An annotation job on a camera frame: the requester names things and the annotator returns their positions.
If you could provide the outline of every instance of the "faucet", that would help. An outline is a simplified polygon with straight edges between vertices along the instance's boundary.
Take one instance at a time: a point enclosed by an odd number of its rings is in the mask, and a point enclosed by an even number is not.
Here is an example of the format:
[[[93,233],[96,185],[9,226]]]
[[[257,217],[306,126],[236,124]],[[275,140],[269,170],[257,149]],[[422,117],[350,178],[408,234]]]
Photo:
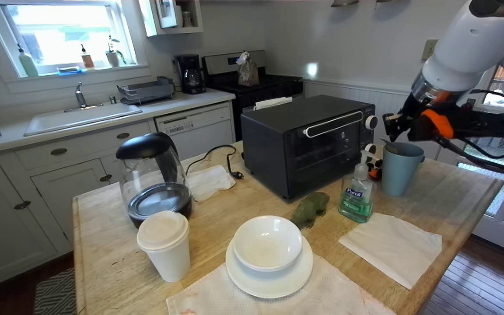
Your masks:
[[[77,89],[75,89],[75,98],[77,98],[79,108],[86,108],[86,107],[87,107],[87,101],[84,100],[84,94],[82,94],[82,91],[80,91],[80,86],[82,86],[82,84],[79,84]]]

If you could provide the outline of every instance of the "black toaster oven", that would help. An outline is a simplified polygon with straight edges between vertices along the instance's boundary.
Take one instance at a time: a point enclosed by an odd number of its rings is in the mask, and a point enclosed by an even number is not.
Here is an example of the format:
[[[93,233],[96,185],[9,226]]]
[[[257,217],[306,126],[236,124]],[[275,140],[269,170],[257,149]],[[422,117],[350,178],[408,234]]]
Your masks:
[[[299,98],[240,119],[245,166],[285,201],[352,171],[376,126],[374,105],[334,96]]]

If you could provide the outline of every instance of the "white cup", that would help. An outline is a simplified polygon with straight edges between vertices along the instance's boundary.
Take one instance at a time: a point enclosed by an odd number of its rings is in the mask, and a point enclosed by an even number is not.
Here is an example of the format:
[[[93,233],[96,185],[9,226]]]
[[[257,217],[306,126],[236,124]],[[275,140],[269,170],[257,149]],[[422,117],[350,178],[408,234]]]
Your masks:
[[[187,234],[187,219],[178,212],[147,217],[136,233],[136,243],[164,282],[178,282],[191,266]]]

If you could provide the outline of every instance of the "window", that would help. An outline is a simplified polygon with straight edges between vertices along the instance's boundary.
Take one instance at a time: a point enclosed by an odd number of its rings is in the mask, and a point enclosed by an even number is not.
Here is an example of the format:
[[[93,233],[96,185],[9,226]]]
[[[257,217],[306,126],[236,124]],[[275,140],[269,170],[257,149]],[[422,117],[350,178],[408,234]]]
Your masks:
[[[84,68],[82,47],[91,54],[94,70],[112,68],[110,54],[119,59],[119,66],[138,63],[115,0],[0,0],[0,14],[5,21],[0,23],[5,49],[16,56],[19,44],[40,75]],[[12,58],[12,65],[24,77],[17,58]]]
[[[499,66],[493,73],[490,87],[492,91],[504,93],[504,68]],[[504,107],[504,96],[488,93],[483,100],[485,105]]]

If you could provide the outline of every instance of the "white bowl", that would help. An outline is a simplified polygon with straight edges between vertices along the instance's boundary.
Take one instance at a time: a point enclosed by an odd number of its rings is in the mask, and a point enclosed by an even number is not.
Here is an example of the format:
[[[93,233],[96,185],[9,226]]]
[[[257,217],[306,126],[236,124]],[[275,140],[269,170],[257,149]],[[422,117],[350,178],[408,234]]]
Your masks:
[[[243,222],[233,241],[236,259],[261,273],[287,268],[303,248],[303,234],[296,224],[276,215],[261,215]]]

